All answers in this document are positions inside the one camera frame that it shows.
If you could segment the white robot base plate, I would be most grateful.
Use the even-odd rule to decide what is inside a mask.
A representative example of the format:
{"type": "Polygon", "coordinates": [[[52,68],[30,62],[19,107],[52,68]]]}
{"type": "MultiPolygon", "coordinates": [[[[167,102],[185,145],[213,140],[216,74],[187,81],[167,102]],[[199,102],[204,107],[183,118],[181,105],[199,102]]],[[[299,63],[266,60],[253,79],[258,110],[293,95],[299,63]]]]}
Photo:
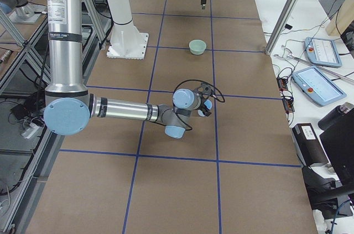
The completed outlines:
{"type": "Polygon", "coordinates": [[[142,60],[149,34],[141,33],[133,23],[129,0],[107,0],[113,21],[108,58],[142,60]]]}

